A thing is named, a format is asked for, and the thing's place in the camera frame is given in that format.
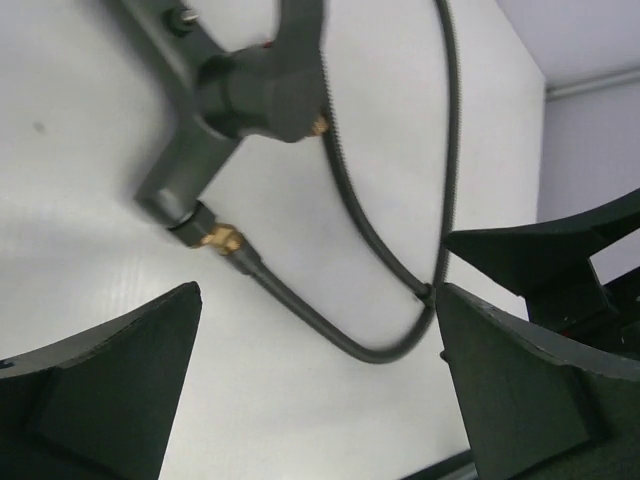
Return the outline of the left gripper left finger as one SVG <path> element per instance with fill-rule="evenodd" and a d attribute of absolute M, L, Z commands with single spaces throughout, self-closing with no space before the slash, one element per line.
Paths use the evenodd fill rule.
<path fill-rule="evenodd" d="M 2 478 L 158 478 L 201 311 L 188 282 L 2 360 Z"/>

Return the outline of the dark grey faucet mixer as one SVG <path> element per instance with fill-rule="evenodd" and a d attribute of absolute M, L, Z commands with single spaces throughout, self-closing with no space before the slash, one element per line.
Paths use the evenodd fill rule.
<path fill-rule="evenodd" d="M 323 2 L 280 2 L 275 38 L 236 51 L 221 47 L 184 1 L 105 5 L 178 114 L 136 203 L 188 247 L 237 249 L 238 235 L 199 197 L 245 137 L 296 143 L 312 134 L 325 98 Z"/>

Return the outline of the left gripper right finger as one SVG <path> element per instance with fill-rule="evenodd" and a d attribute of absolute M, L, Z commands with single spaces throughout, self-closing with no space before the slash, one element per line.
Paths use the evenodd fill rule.
<path fill-rule="evenodd" d="M 451 283 L 439 328 L 482 479 L 636 479 L 639 363 L 555 334 Z"/>

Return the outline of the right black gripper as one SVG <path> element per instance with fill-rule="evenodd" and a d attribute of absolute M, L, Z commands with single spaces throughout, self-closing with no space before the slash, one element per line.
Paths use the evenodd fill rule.
<path fill-rule="evenodd" d="M 639 269 L 604 284 L 589 259 L 639 229 L 639 191 L 570 217 L 455 231 L 446 248 L 511 293 L 529 321 L 598 350 L 639 356 Z"/>

